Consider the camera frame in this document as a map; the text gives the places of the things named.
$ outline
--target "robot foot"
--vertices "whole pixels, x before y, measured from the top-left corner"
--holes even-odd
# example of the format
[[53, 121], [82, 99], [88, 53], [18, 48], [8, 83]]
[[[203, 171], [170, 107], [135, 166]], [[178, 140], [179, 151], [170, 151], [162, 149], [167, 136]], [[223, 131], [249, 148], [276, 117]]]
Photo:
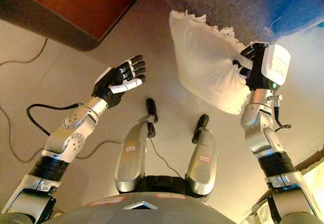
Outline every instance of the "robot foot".
[[207, 114], [201, 115], [198, 120], [197, 127], [194, 130], [193, 138], [191, 140], [192, 143], [197, 144], [201, 135], [201, 130], [205, 129], [209, 122], [209, 116]]
[[[156, 105], [155, 102], [152, 98], [147, 98], [146, 99], [146, 109], [149, 115], [154, 116], [154, 123], [158, 122], [158, 117], [157, 117], [157, 111], [156, 111]], [[148, 138], [153, 138], [155, 136], [155, 126], [153, 123], [147, 123], [148, 127]]]

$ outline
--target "wooden cabinet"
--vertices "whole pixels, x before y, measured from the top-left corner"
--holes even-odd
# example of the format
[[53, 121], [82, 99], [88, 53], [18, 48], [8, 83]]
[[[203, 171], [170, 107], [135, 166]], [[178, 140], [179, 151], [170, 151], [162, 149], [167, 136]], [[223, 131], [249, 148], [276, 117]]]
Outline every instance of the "wooden cabinet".
[[[0, 0], [0, 18], [38, 33], [47, 34], [50, 38], [60, 40], [78, 49], [88, 50], [100, 44], [134, 1]], [[13, 20], [10, 13], [15, 13], [14, 16], [18, 20]], [[55, 35], [55, 29], [63, 36]], [[81, 44], [80, 40], [84, 40], [86, 44]]]

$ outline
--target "humanoid robot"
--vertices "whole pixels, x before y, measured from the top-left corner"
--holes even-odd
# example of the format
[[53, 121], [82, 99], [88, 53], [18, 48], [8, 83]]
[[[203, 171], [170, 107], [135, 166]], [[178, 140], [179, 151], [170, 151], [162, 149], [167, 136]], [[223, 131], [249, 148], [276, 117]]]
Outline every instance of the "humanoid robot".
[[[322, 223], [320, 211], [299, 171], [296, 171], [273, 128], [279, 128], [279, 101], [276, 95], [285, 82], [290, 55], [281, 46], [251, 43], [241, 54], [253, 61], [252, 70], [240, 67], [247, 76], [250, 101], [241, 117], [246, 142], [266, 175], [271, 190], [268, 198], [275, 223]], [[72, 212], [49, 219], [56, 200], [52, 193], [60, 185], [68, 165], [81, 151], [100, 116], [116, 106], [122, 95], [145, 82], [145, 62], [136, 56], [117, 68], [108, 68], [95, 82], [91, 99], [80, 104], [52, 133], [33, 169], [26, 174], [0, 215], [0, 223], [234, 223], [204, 201], [216, 179], [216, 142], [202, 115], [194, 132], [196, 144], [185, 179], [145, 176], [148, 138], [155, 135], [158, 121], [155, 103], [148, 99], [148, 115], [133, 127], [123, 143], [115, 171], [120, 195], [90, 203]]]

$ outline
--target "white device casing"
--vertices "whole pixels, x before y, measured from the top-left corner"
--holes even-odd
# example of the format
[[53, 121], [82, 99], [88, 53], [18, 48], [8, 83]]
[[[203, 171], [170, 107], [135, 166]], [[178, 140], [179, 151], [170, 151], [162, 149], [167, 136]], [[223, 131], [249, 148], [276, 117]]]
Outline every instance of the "white device casing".
[[291, 55], [284, 47], [275, 44], [264, 52], [261, 73], [282, 86], [286, 80]]

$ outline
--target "blue fabric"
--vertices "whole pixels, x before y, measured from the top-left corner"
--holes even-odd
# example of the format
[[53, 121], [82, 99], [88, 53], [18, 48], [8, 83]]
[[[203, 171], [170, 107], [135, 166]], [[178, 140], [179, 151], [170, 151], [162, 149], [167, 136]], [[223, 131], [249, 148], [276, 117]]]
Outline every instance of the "blue fabric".
[[324, 0], [290, 0], [272, 30], [277, 38], [324, 21]]

